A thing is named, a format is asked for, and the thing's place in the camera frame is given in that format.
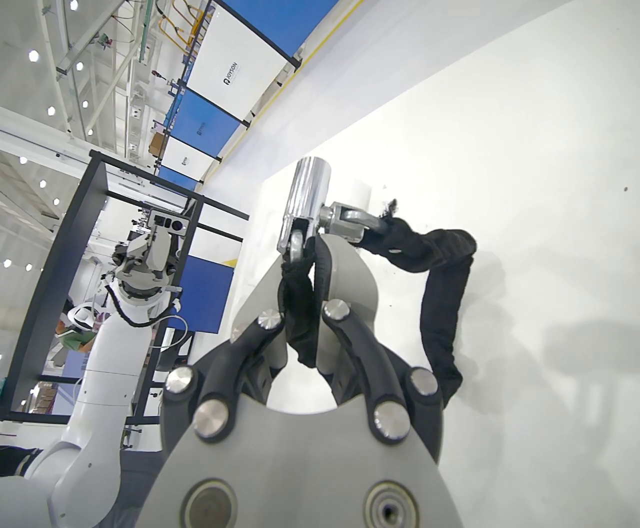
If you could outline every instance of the blue panel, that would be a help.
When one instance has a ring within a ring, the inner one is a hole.
[[[182,309],[178,313],[194,332],[217,333],[225,310],[234,269],[198,257],[187,257],[180,280]],[[170,328],[184,329],[180,319],[169,319]]]
[[[216,157],[237,128],[236,119],[187,90],[182,97],[171,135]]]
[[[185,189],[189,189],[190,191],[194,191],[196,185],[198,184],[196,180],[189,178],[184,174],[176,172],[173,169],[169,169],[169,167],[165,167],[164,165],[160,166],[158,177],[178,184],[180,187],[184,187]]]
[[[226,4],[292,56],[337,0],[227,0]]]

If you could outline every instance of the metal clamp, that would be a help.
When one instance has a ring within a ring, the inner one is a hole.
[[[388,225],[381,218],[339,202],[320,209],[319,225],[324,227],[324,232],[342,237],[352,244],[363,239],[365,229],[380,234],[385,234],[388,230]]]

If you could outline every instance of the metal screw head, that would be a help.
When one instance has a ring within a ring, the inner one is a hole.
[[[258,316],[258,324],[265,330],[273,330],[280,324],[280,321],[282,321],[280,312],[273,308],[263,311],[263,313]]]
[[[192,379],[193,370],[191,367],[178,367],[169,372],[164,382],[164,388],[171,394],[180,394],[187,389]]]
[[[219,399],[201,403],[193,414],[193,429],[200,438],[213,438],[227,425],[229,409]]]
[[[411,382],[422,396],[431,396],[438,391],[438,382],[435,376],[427,369],[420,367],[414,369],[411,373]]]
[[[341,299],[331,299],[324,305],[325,314],[334,321],[341,321],[349,315],[349,305]]]
[[[411,420],[406,409],[395,401],[384,401],[373,411],[373,420],[385,438],[402,440],[411,430]]]

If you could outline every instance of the cable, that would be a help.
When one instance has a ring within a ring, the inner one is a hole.
[[[111,18],[112,18],[113,20],[115,20],[116,22],[118,22],[118,23],[119,23],[119,25],[121,25],[123,28],[125,28],[125,29],[126,29],[128,32],[130,32],[130,33],[131,33],[131,35],[133,36],[133,31],[131,31],[127,26],[125,26],[122,22],[120,22],[120,21],[118,20],[118,17],[117,17],[116,15],[111,15]]]
[[[74,383],[74,388],[73,391],[71,391],[71,394],[74,397],[74,403],[76,401],[78,401],[78,396],[80,396],[80,394],[78,393],[78,396],[76,396],[76,387],[78,386],[78,383],[80,383],[82,380],[84,379],[84,376],[82,378],[79,378],[75,383]]]
[[[189,338],[189,335],[187,334],[187,332],[189,331],[189,325],[187,324],[187,321],[183,317],[178,316],[177,314],[169,314],[168,316],[161,317],[159,321],[162,321],[163,319],[171,319],[172,317],[175,317],[176,319],[180,319],[184,323],[184,335],[175,343],[171,343],[170,345],[167,345],[164,350],[169,350],[173,346],[182,345]],[[163,345],[151,346],[149,348],[162,348],[162,347]]]
[[[170,303],[169,306],[167,306],[165,308],[165,310],[160,315],[158,315],[157,317],[153,317],[152,319],[149,319],[146,323],[134,323],[133,321],[131,321],[131,319],[129,319],[127,317],[127,314],[125,314],[122,311],[122,307],[120,306],[120,302],[118,301],[118,298],[116,297],[116,294],[111,289],[111,286],[106,284],[104,286],[104,288],[107,290],[107,293],[111,297],[111,300],[113,301],[113,304],[116,307],[116,311],[118,312],[118,315],[120,317],[122,317],[122,319],[127,321],[127,324],[129,326],[133,326],[133,328],[146,328],[147,326],[151,326],[152,324],[156,324],[158,321],[160,321],[160,319],[163,319],[166,316],[170,315],[169,311],[173,308],[173,303]],[[178,295],[177,295],[176,299],[179,299],[181,294],[182,294],[182,292],[178,292]]]

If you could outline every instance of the white panel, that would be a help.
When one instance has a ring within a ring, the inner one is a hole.
[[[216,7],[187,85],[244,119],[287,61]]]
[[[215,160],[211,156],[175,138],[169,138],[167,141],[162,158],[162,164],[165,167],[194,180],[200,180],[213,161]]]
[[[216,235],[205,229],[196,229],[189,254],[199,259],[222,264],[237,259],[242,243],[231,238]]]

